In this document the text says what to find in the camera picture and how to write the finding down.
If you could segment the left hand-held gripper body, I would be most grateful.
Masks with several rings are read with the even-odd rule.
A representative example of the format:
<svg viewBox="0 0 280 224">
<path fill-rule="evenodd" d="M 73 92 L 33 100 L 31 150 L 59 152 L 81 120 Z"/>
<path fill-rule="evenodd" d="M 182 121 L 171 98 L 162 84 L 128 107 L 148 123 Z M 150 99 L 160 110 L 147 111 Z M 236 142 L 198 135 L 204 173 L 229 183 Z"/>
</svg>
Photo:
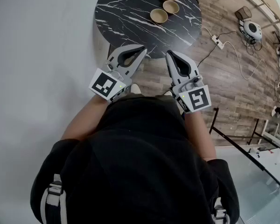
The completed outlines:
<svg viewBox="0 0 280 224">
<path fill-rule="evenodd" d="M 132 84 L 133 62 L 127 59 L 118 63 L 111 59 L 98 68 L 89 85 L 89 89 L 107 102 L 118 99 Z"/>
</svg>

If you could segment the black metal frame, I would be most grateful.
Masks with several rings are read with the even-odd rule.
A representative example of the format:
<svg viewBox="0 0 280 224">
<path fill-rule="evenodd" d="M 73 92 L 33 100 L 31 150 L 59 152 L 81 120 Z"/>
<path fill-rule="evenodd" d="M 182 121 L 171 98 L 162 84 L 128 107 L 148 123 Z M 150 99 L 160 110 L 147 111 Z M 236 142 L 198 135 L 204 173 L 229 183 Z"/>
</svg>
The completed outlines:
<svg viewBox="0 0 280 224">
<path fill-rule="evenodd" d="M 218 130 L 214 124 L 217 119 L 217 115 L 219 112 L 218 108 L 214 108 L 215 115 L 210 127 L 210 132 L 214 131 L 231 143 L 238 151 L 240 151 L 245 157 L 247 157 L 252 163 L 254 163 L 260 170 L 267 172 L 270 176 L 276 177 L 280 172 L 280 146 L 274 143 L 274 138 L 270 134 L 266 132 L 258 133 L 256 132 L 257 126 L 259 124 L 259 119 L 256 120 L 256 124 L 254 126 L 253 132 L 251 136 L 232 136 L 225 135 L 223 132 Z M 247 147 L 248 150 L 244 150 L 243 147 L 238 145 L 234 139 L 248 139 Z M 274 146 L 275 148 L 269 148 L 267 150 L 259 151 L 258 149 L 253 149 L 254 147 L 251 145 L 251 141 L 255 140 L 265 140 L 268 144 Z"/>
</svg>

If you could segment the person's left forearm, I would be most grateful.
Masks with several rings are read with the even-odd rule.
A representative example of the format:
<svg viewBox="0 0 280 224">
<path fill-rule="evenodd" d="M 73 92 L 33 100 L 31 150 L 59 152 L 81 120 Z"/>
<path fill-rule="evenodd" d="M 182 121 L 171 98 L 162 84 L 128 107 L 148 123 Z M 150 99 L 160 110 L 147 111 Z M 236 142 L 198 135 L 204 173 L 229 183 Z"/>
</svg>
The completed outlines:
<svg viewBox="0 0 280 224">
<path fill-rule="evenodd" d="M 94 133 L 108 105 L 109 103 L 99 95 L 92 97 L 69 123 L 61 140 L 84 140 Z"/>
</svg>

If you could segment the white power strip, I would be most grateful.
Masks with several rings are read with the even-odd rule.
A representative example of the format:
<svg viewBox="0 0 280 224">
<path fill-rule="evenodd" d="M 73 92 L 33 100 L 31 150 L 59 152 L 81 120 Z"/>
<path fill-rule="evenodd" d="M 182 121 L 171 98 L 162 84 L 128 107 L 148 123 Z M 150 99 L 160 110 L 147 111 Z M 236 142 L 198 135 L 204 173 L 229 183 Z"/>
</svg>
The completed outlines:
<svg viewBox="0 0 280 224">
<path fill-rule="evenodd" d="M 216 35 L 213 35 L 211 39 L 217 47 L 219 47 L 221 50 L 224 49 L 224 44 L 219 40 L 219 38 Z"/>
</svg>

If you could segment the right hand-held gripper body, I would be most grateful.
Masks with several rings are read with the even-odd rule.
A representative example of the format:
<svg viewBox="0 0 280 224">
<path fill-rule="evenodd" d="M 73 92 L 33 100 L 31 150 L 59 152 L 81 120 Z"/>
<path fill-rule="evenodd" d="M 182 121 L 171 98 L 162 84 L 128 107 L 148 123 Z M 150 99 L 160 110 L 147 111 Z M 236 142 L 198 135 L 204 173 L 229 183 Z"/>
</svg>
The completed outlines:
<svg viewBox="0 0 280 224">
<path fill-rule="evenodd" d="M 175 100 L 184 113 L 194 113 L 211 106 L 210 93 L 202 76 L 195 76 L 172 87 Z"/>
</svg>

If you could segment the round black marble table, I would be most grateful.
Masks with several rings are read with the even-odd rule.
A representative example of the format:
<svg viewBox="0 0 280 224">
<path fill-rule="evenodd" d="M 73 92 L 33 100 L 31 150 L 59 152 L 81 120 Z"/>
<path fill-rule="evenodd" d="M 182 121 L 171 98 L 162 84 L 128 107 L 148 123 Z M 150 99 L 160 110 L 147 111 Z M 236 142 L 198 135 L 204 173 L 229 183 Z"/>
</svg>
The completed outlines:
<svg viewBox="0 0 280 224">
<path fill-rule="evenodd" d="M 102 36 L 114 47 L 140 44 L 147 57 L 164 58 L 168 50 L 184 52 L 199 37 L 202 14 L 196 0 L 176 0 L 177 14 L 170 14 L 162 24 L 150 13 L 163 8 L 165 0 L 98 0 L 95 21 Z"/>
</svg>

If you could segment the person's black shirt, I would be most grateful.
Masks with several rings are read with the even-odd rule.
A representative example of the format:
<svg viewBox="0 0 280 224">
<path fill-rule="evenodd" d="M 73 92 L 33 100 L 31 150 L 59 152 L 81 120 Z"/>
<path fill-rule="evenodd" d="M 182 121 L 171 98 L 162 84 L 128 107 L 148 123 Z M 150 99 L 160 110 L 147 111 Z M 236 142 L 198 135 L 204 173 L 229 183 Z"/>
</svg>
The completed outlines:
<svg viewBox="0 0 280 224">
<path fill-rule="evenodd" d="M 171 96 L 109 104 L 94 133 L 55 143 L 32 186 L 41 224 L 236 224 L 226 161 L 205 161 Z"/>
</svg>

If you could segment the white round floor device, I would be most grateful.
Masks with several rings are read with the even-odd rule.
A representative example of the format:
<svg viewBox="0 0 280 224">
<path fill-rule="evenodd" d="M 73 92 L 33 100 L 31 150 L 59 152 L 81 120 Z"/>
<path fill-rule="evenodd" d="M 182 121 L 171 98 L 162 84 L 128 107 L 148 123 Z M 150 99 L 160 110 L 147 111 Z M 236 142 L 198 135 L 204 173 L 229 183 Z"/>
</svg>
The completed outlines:
<svg viewBox="0 0 280 224">
<path fill-rule="evenodd" d="M 262 31 L 259 24 L 252 21 L 244 21 L 244 32 L 251 38 L 260 41 L 262 39 Z"/>
</svg>

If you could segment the person's right forearm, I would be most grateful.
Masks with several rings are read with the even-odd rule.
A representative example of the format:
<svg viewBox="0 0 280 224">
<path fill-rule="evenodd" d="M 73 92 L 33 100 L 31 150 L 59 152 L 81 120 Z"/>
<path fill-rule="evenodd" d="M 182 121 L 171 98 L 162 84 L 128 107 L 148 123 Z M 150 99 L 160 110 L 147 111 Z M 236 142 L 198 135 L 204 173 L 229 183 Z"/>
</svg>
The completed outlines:
<svg viewBox="0 0 280 224">
<path fill-rule="evenodd" d="M 205 161 L 216 159 L 215 146 L 202 114 L 197 111 L 185 114 L 184 118 L 188 139 L 200 157 Z"/>
</svg>

